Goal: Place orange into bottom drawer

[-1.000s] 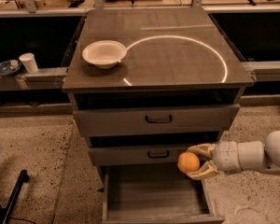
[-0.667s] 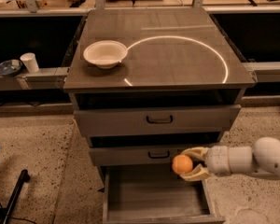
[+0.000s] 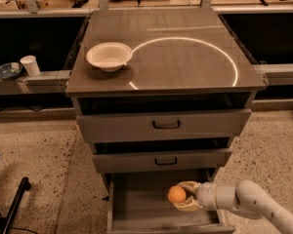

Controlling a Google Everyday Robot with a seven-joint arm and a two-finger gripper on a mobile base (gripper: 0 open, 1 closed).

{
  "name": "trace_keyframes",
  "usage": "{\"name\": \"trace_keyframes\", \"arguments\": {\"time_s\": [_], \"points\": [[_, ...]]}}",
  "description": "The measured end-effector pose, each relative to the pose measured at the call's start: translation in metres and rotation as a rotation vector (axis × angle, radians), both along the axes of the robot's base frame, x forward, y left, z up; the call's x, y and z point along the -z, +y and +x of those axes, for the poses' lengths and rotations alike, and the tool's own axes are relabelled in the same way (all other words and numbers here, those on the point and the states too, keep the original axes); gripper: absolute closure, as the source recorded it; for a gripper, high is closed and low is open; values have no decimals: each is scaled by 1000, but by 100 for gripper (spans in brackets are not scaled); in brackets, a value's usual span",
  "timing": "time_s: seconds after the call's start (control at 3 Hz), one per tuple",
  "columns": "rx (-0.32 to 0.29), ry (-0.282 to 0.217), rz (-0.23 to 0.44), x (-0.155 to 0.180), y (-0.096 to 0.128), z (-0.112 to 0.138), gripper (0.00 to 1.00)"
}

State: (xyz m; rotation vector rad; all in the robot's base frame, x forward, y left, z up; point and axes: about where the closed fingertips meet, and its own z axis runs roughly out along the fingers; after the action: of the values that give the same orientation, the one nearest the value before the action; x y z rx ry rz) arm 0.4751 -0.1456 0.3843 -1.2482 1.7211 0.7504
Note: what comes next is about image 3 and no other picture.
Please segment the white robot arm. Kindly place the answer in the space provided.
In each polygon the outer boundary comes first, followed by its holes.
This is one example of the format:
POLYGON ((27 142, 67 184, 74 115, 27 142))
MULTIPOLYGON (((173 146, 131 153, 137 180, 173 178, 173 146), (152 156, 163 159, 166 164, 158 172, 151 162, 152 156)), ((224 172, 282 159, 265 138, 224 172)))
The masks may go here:
POLYGON ((245 218, 264 217, 281 234, 293 234, 293 214, 251 180, 236 186, 182 181, 169 189, 168 200, 182 212, 226 210, 245 218))

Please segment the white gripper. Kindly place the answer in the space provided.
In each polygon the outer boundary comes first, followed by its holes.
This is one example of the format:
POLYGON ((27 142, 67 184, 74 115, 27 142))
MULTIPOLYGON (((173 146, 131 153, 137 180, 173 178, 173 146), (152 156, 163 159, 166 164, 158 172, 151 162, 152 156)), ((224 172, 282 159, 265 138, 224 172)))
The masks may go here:
POLYGON ((195 212, 199 211, 201 207, 206 211, 215 211, 217 209, 216 184, 210 182, 182 181, 178 183, 178 186, 196 195, 197 200, 193 196, 190 196, 182 203, 174 203, 173 206, 177 210, 181 212, 195 212))

